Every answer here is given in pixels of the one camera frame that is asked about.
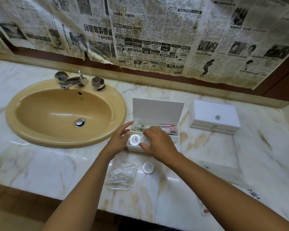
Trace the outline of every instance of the oval sink basin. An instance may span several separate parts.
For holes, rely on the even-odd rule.
[[[57,148],[101,142],[123,125],[126,115],[126,104],[113,87],[106,85],[97,92],[89,83],[63,90],[54,79],[20,91],[5,112],[8,125],[18,136]]]

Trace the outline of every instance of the person's left hand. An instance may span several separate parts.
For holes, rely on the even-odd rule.
[[[121,126],[110,138],[104,149],[101,151],[103,154],[108,154],[111,159],[115,157],[118,153],[120,153],[123,148],[126,146],[127,140],[131,135],[130,129],[125,129],[128,126],[133,124],[133,121],[128,122]]]

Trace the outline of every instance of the person's right arm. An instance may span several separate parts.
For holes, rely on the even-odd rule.
[[[150,127],[143,133],[151,144],[139,145],[173,170],[226,231],[289,230],[289,221],[179,153],[169,135],[161,128]]]

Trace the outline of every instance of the marble countertop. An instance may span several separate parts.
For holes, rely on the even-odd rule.
[[[77,149],[37,146],[17,137],[4,116],[16,93],[53,78],[56,72],[0,61],[0,184],[62,200],[106,142]],[[226,171],[226,177],[243,180],[250,190],[239,187],[241,190],[289,220],[289,125],[279,109],[123,81],[106,79],[105,83],[122,94],[128,109],[127,121],[132,120],[133,97],[185,102],[180,118],[181,152],[194,162],[207,162],[216,174]],[[189,105],[193,99],[235,105],[242,128],[233,136],[189,128]],[[222,230],[212,215],[201,215],[198,198],[165,165],[147,155],[123,151],[109,168],[119,161],[135,162],[138,166],[150,161],[155,171],[146,175],[138,167],[130,191],[113,191],[104,186],[99,209],[181,230]]]

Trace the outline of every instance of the person's left arm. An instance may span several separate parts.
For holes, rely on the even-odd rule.
[[[42,231],[91,230],[108,164],[125,147],[130,136],[129,130],[125,128],[132,123],[124,124],[115,132],[89,170],[46,222]]]

